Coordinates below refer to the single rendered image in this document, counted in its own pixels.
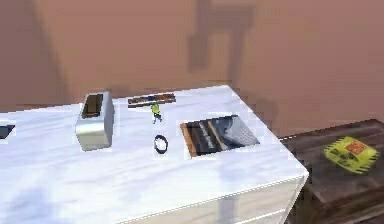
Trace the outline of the dark grey book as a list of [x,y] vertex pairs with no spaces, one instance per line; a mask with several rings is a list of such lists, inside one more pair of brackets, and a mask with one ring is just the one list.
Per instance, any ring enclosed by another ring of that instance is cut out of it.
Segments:
[[191,157],[259,144],[238,115],[182,123],[180,129]]

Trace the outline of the small yellow green figurine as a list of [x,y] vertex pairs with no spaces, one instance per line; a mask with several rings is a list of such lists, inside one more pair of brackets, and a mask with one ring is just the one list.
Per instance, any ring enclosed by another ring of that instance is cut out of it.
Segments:
[[153,104],[151,106],[151,111],[154,117],[153,123],[156,123],[157,120],[162,121],[160,106],[158,104]]

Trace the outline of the dark flat remote control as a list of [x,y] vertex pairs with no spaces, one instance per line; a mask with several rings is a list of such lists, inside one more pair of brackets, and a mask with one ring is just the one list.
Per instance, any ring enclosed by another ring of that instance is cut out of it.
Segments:
[[128,99],[128,107],[136,108],[150,106],[153,104],[165,104],[176,101],[176,96],[173,93],[155,94],[148,96],[133,97]]

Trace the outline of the silver toaster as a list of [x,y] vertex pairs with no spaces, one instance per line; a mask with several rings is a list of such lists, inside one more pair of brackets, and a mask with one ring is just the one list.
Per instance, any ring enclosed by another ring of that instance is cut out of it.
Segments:
[[114,105],[109,91],[88,93],[84,99],[75,134],[83,151],[112,145]]

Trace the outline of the white marble counter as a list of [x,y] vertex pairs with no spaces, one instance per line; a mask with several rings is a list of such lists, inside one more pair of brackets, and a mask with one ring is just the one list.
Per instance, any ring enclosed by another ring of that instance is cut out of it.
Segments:
[[[88,152],[77,104],[0,113],[0,224],[284,224],[307,170],[230,87],[179,91],[156,123],[114,106],[112,145]],[[180,125],[230,115],[259,144],[191,157]]]

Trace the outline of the yellow square cloth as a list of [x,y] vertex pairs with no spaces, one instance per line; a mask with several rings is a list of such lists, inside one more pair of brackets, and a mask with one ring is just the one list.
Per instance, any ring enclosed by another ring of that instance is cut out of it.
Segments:
[[324,155],[349,172],[363,174],[372,168],[380,153],[354,137],[345,136],[325,147]]

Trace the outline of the dark wooden table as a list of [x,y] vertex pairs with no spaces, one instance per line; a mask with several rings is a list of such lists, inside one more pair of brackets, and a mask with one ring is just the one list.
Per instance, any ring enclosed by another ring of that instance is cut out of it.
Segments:
[[[379,152],[368,172],[348,172],[325,157],[324,148],[345,136]],[[384,224],[383,122],[364,120],[286,136],[280,141],[309,172],[285,224]]]

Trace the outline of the black flat object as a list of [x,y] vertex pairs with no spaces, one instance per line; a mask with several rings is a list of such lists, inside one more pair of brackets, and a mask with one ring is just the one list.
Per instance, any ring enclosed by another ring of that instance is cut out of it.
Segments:
[[14,128],[14,124],[0,125],[0,139],[6,139],[8,136],[10,136],[13,133]]

